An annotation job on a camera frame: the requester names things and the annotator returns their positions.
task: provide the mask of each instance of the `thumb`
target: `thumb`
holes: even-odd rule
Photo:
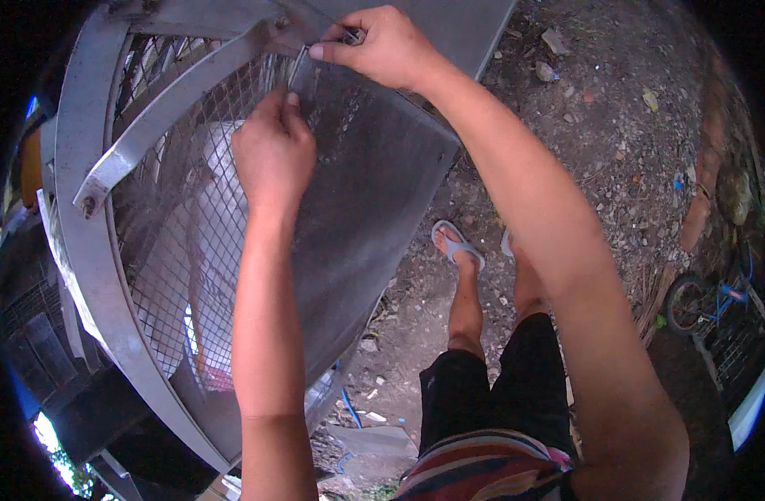
[[[351,66],[351,60],[357,49],[358,47],[352,47],[345,43],[319,42],[310,47],[309,55],[319,61]]]
[[[289,92],[285,96],[285,106],[282,109],[282,125],[288,131],[288,135],[296,140],[308,138],[312,135],[310,128],[301,118],[299,113],[299,96],[295,92]]]

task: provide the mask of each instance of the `gray flip-flop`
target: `gray flip-flop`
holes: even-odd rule
[[[469,244],[468,240],[466,240],[466,237],[463,236],[462,233],[460,233],[460,230],[457,229],[457,227],[451,223],[449,223],[447,220],[440,220],[433,226],[433,231],[431,233],[432,235],[432,241],[435,243],[435,234],[437,233],[437,230],[441,226],[446,226],[448,229],[452,230],[455,235],[460,237],[459,242],[455,242],[451,240],[449,237],[445,236],[444,240],[447,241],[447,257],[449,257],[449,261],[452,261],[454,263],[454,253],[456,253],[458,250],[462,251],[468,251],[475,256],[477,256],[477,259],[480,260],[480,269],[479,271],[482,271],[483,268],[485,268],[485,258],[482,257],[482,254],[477,251],[476,248],[472,247],[471,244]]]
[[[508,239],[510,238],[510,230],[505,228],[505,234],[502,235],[502,243],[499,244],[499,248],[502,250],[502,254],[508,257],[514,257],[513,251],[510,250],[510,242]]]

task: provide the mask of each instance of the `blue bicycle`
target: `blue bicycle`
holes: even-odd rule
[[[736,304],[748,308],[752,290],[752,252],[746,242],[740,241],[737,254],[737,278],[732,284],[710,280],[711,285],[708,285],[709,281],[696,273],[684,273],[672,282],[664,301],[664,313],[674,333],[690,336],[698,331],[707,335],[714,326],[719,332],[728,308]]]

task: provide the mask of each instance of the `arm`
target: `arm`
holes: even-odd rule
[[[290,266],[293,226],[316,160],[298,98],[286,99],[283,89],[269,94],[232,134],[232,151],[250,208],[232,322],[244,498],[317,498]]]
[[[322,43],[311,55],[435,105],[548,291],[583,436],[586,466],[571,480],[576,494],[679,498],[688,436],[641,346],[610,248],[574,180],[518,117],[396,9],[364,10],[341,23],[365,29],[363,45]]]

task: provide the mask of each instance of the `hand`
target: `hand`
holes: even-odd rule
[[[266,95],[232,134],[237,177],[249,212],[296,218],[316,165],[316,139],[299,114],[299,97],[284,88]]]
[[[339,19],[323,40],[334,40],[343,34],[344,26],[365,30],[363,44],[316,43],[310,47],[310,57],[348,66],[384,86],[419,93],[433,70],[451,66],[407,15],[391,5],[359,10]]]

